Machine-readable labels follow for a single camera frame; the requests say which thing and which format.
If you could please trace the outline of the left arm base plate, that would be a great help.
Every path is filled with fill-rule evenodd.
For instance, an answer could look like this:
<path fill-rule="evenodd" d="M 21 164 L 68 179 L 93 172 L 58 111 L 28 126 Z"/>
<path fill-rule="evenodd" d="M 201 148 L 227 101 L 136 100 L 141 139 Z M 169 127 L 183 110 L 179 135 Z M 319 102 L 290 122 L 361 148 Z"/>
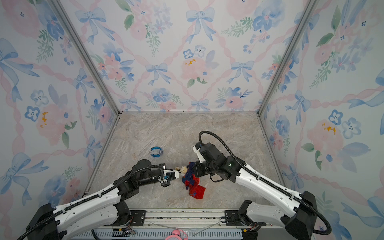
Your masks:
<path fill-rule="evenodd" d="M 145 210 L 129 210 L 127 213 L 118 214 L 117 220 L 107 226 L 142 227 L 144 225 L 146 213 Z"/>

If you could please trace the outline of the pink round object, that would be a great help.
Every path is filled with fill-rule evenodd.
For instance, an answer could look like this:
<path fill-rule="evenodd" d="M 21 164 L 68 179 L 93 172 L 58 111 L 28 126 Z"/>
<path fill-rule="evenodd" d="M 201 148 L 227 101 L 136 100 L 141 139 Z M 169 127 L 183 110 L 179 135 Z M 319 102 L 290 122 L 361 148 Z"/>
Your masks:
<path fill-rule="evenodd" d="M 173 230 L 171 235 L 167 236 L 165 240 L 188 240 L 188 234 L 183 230 Z"/>

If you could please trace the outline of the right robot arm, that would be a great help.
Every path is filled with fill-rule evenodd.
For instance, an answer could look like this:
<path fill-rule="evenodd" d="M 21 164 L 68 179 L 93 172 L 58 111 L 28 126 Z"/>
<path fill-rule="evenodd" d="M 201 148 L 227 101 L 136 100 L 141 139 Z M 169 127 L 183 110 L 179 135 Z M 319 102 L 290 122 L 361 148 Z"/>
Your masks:
<path fill-rule="evenodd" d="M 318 211 L 316 198 L 305 191 L 299 193 L 261 175 L 243 160 L 226 157 L 211 143 L 197 143 L 193 147 L 198 160 L 194 171 L 199 178 L 219 176 L 246 187 L 267 199 L 271 206 L 244 201 L 238 210 L 240 222 L 251 224 L 266 223 L 284 228 L 297 240 L 310 240 L 313 234 L 329 235 L 332 227 Z"/>

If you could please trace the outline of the red blue patterned cloth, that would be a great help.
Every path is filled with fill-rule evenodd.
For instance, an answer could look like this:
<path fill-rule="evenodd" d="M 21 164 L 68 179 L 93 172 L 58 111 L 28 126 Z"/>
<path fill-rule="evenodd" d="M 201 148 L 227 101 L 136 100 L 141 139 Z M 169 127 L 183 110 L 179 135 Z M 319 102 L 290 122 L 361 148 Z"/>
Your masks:
<path fill-rule="evenodd" d="M 189 163 L 187 171 L 182 177 L 182 182 L 191 197 L 201 200 L 204 197 L 206 188 L 200 185 L 200 178 L 196 176 L 195 165 L 194 162 Z"/>

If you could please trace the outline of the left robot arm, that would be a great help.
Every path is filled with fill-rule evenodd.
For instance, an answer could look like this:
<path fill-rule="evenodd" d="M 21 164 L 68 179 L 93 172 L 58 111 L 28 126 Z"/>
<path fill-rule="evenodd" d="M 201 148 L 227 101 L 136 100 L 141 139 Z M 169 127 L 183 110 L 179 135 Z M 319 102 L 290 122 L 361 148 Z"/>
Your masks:
<path fill-rule="evenodd" d="M 137 195 L 141 186 L 167 187 L 177 178 L 179 171 L 168 170 L 165 164 L 140 160 L 131 171 L 94 194 L 56 207 L 41 206 L 19 239 L 70 240 L 102 226 L 124 226 L 132 218 L 125 201 Z"/>

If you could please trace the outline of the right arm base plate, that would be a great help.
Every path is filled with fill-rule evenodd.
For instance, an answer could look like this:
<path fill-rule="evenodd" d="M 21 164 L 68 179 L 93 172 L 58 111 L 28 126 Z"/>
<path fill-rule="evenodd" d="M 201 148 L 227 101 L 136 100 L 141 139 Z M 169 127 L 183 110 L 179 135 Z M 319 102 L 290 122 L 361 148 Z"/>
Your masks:
<path fill-rule="evenodd" d="M 254 222 L 246 213 L 240 210 L 225 210 L 225 215 L 220 219 L 221 223 L 226 224 L 227 227 L 265 227 L 267 224 L 263 222 Z"/>

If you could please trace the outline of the blue strap watch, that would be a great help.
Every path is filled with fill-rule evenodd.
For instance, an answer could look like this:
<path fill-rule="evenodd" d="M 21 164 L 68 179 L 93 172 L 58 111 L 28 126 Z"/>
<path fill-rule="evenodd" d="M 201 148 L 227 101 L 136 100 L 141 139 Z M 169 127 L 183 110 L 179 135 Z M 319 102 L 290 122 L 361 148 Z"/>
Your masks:
<path fill-rule="evenodd" d="M 161 157 L 162 155 L 164 154 L 164 150 L 161 148 L 161 147 L 152 147 L 150 149 L 150 155 L 153 157 L 153 158 L 159 158 Z"/>

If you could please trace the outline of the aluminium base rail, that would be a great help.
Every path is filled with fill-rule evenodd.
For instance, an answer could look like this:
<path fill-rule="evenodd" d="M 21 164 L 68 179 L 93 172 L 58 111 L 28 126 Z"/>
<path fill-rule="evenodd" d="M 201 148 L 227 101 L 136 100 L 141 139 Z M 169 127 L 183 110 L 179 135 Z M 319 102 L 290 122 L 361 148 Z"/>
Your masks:
<path fill-rule="evenodd" d="M 239 209 L 254 222 L 263 222 L 267 226 L 284 227 L 281 222 L 283 212 L 277 207 L 250 204 L 248 210 Z M 224 226 L 220 219 L 225 209 L 146 209 L 146 217 L 142 227 L 194 228 L 207 226 Z M 80 210 L 67 211 L 55 218 L 59 232 L 78 235 L 92 229 L 107 226 L 118 218 L 118 210 L 114 206 L 105 207 L 94 213 L 81 213 Z"/>

